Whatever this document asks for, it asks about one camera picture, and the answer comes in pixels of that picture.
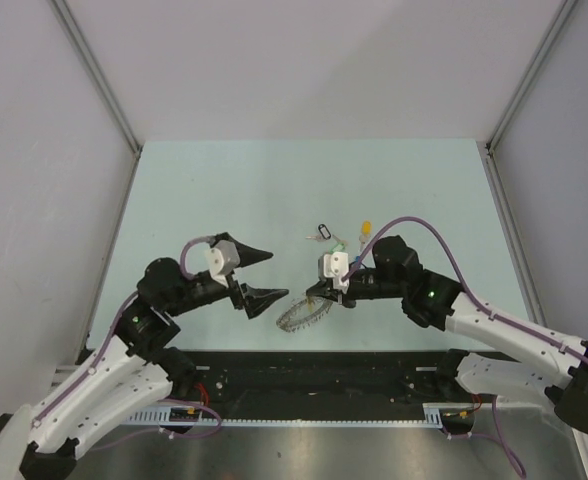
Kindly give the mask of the metal disc with keyrings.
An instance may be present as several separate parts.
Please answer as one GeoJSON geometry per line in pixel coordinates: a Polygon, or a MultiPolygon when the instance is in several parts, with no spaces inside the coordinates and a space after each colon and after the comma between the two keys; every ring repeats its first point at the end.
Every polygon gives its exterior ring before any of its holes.
{"type": "Polygon", "coordinates": [[[318,298],[314,306],[307,303],[307,296],[294,302],[285,312],[276,320],[276,326],[286,332],[294,333],[301,329],[306,329],[317,323],[331,309],[333,303],[323,302],[318,298]]]}

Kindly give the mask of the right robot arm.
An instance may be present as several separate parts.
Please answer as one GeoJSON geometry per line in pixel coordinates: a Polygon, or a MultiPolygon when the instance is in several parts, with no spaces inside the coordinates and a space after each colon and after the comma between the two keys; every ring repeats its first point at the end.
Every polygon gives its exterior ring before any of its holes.
{"type": "Polygon", "coordinates": [[[373,267],[360,268],[344,252],[323,255],[319,280],[307,295],[345,308],[398,299],[419,327],[468,337],[508,357],[449,351],[435,376],[443,399],[458,401],[469,392],[538,404],[588,435],[588,339],[514,318],[477,299],[462,282],[424,268],[399,236],[376,241],[373,260],[373,267]]]}

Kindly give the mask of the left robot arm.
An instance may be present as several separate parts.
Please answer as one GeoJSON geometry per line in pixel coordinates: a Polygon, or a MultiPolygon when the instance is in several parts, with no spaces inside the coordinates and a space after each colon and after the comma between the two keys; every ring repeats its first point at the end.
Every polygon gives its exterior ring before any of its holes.
{"type": "Polygon", "coordinates": [[[0,479],[66,479],[77,462],[130,415],[195,387],[194,364],[170,346],[182,314],[228,299],[253,319],[287,295],[239,283],[239,268],[272,253],[229,233],[198,237],[178,259],[158,258],[119,307],[105,339],[34,405],[0,416],[0,479]],[[203,244],[207,268],[190,273],[186,251],[203,244]]]}

